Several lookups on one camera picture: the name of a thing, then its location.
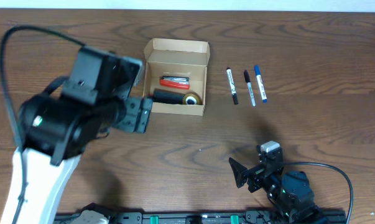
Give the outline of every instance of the open cardboard box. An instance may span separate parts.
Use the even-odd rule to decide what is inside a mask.
[[[144,48],[146,73],[144,96],[151,96],[155,89],[176,93],[194,93],[202,105],[171,105],[153,103],[152,112],[203,115],[205,108],[206,66],[210,59],[210,46],[204,41],[152,39]],[[179,90],[160,85],[164,75],[188,77],[189,90]]]

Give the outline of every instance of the white wall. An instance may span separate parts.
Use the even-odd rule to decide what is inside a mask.
[[[375,12],[375,0],[0,0],[0,7]]]

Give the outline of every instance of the wooden table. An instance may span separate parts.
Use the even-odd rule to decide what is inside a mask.
[[[59,212],[91,202],[147,212],[270,207],[263,191],[236,188],[228,157],[254,166],[255,145],[275,140],[286,161],[344,170],[354,187],[352,223],[375,223],[375,14],[0,9],[0,38],[13,24],[50,27],[136,58],[154,37],[205,40],[211,47],[204,116],[153,114],[145,134],[112,130],[90,143]],[[67,74],[77,50],[45,34],[16,34],[6,56],[14,104]],[[255,108],[243,78],[254,64],[269,99],[261,103],[256,94]],[[132,94],[141,92],[139,85]],[[13,151],[0,89],[0,217]],[[320,207],[348,209],[348,185],[339,173],[289,169],[308,174]]]

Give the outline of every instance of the roll of tape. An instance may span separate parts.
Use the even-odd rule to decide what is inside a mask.
[[[201,105],[201,100],[193,93],[187,93],[183,98],[184,105]]]

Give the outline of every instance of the marker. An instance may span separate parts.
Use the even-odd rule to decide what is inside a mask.
[[[231,69],[227,67],[226,72],[227,72],[227,77],[229,78],[231,96],[233,96],[234,104],[237,105],[238,104],[237,92],[236,92],[236,86],[234,85],[233,76],[231,74]]]
[[[264,92],[264,86],[263,86],[263,81],[262,81],[262,77],[261,77],[261,71],[259,71],[258,65],[255,65],[254,69],[255,69],[255,74],[256,74],[257,86],[259,87],[259,91],[261,92],[262,101],[263,101],[263,103],[266,103],[267,97],[266,97],[266,93]]]
[[[245,81],[247,82],[249,96],[251,97],[252,105],[255,106],[256,104],[255,104],[254,92],[252,91],[252,85],[251,85],[251,81],[249,79],[249,74],[247,70],[244,71],[244,78],[245,78]]]

